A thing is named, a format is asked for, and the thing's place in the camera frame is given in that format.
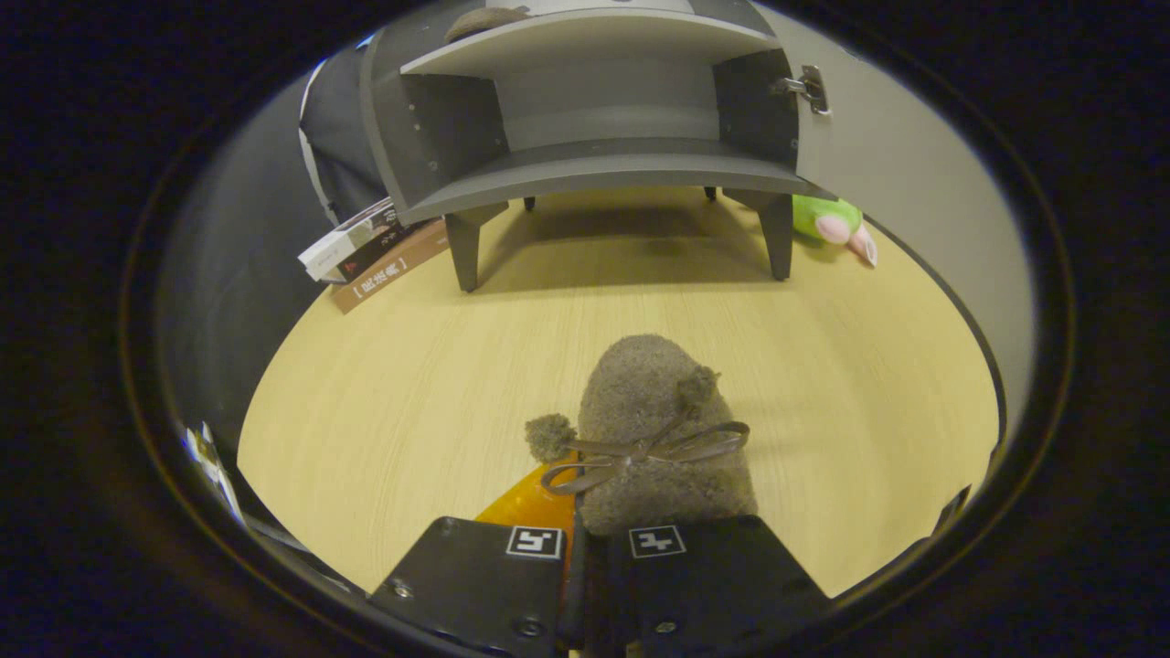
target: yellow object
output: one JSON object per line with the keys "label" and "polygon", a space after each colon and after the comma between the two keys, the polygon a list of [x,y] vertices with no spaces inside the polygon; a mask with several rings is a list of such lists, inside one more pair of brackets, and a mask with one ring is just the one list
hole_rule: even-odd
{"label": "yellow object", "polygon": [[[476,521],[501,526],[532,526],[537,528],[560,528],[572,540],[573,496],[553,495],[541,486],[541,478],[549,468],[572,460],[544,464],[525,475],[508,492],[488,506]],[[567,479],[557,478],[557,482]]]}

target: ribbon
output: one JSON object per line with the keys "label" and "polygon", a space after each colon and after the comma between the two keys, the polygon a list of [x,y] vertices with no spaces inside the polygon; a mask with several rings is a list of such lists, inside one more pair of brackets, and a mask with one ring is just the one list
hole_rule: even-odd
{"label": "ribbon", "polygon": [[[662,439],[672,430],[681,425],[686,418],[687,413],[681,413],[659,432],[632,444],[569,441],[567,447],[571,450],[601,457],[586,459],[577,464],[558,464],[544,473],[544,477],[541,478],[541,485],[552,494],[571,495],[580,493],[610,480],[632,464],[647,460],[672,461],[676,464],[702,461],[735,452],[748,443],[748,434],[751,431],[746,424],[731,420],[711,425],[693,434],[663,444]],[[735,436],[720,436],[727,433]],[[570,468],[580,468],[583,473],[567,482],[560,485],[552,484],[552,480],[557,475]]]}

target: pink ear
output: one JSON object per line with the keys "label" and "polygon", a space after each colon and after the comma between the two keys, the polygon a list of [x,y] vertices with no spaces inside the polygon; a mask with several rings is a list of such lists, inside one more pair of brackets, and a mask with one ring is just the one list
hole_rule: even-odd
{"label": "pink ear", "polygon": [[839,215],[823,214],[817,218],[814,224],[817,226],[817,233],[820,233],[820,237],[824,238],[826,242],[844,245],[849,240],[849,225],[846,224]]}
{"label": "pink ear", "polygon": [[849,237],[849,249],[866,259],[869,265],[878,267],[878,244],[869,235],[869,231],[865,224],[859,226],[858,232]]}

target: metal hinge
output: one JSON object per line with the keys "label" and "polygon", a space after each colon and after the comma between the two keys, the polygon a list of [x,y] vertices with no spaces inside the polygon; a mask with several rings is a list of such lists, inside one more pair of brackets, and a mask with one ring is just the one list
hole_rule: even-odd
{"label": "metal hinge", "polygon": [[812,108],[812,111],[818,115],[827,115],[828,110],[828,95],[825,91],[825,81],[820,77],[820,69],[817,67],[800,67],[804,75],[800,80],[792,80],[791,77],[782,77],[780,80],[772,83],[770,92],[776,94],[799,94]]}

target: stuffed animal on shelf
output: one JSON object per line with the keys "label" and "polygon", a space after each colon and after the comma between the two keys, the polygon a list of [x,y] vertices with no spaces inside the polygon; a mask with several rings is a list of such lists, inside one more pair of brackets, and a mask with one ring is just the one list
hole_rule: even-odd
{"label": "stuffed animal on shelf", "polygon": [[866,228],[861,211],[848,201],[793,194],[792,225],[811,238],[845,245],[869,265],[878,265],[878,245]]}
{"label": "stuffed animal on shelf", "polygon": [[[585,388],[581,439],[559,413],[526,424],[532,455],[553,464],[542,485],[579,494],[577,513],[596,535],[755,514],[741,450],[749,429],[732,420],[717,378],[662,336],[618,341]],[[584,459],[564,461],[572,451]],[[566,471],[579,474],[558,478]]]}
{"label": "stuffed animal on shelf", "polygon": [[460,39],[475,36],[482,32],[495,29],[500,26],[522,21],[529,15],[526,7],[510,9],[508,7],[480,7],[463,14],[450,26],[443,40],[454,43]]}

